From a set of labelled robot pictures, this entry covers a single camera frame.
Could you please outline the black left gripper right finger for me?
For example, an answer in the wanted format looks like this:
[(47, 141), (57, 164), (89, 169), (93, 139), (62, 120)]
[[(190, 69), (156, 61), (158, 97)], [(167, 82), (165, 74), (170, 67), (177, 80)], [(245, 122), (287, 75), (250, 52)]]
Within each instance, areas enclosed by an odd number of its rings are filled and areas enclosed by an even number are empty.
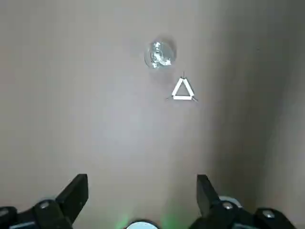
[(251, 213), (238, 200), (220, 196), (207, 175), (198, 175), (196, 200), (201, 216), (192, 229), (295, 229), (296, 226), (279, 210), (257, 208)]

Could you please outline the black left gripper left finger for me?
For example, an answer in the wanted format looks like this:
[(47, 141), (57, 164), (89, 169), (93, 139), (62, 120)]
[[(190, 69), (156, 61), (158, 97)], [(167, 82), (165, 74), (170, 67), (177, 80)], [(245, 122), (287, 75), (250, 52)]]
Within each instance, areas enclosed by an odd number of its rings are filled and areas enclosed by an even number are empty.
[(88, 175), (78, 174), (54, 199), (45, 199), (23, 212), (1, 206), (2, 229), (72, 229), (89, 198)]

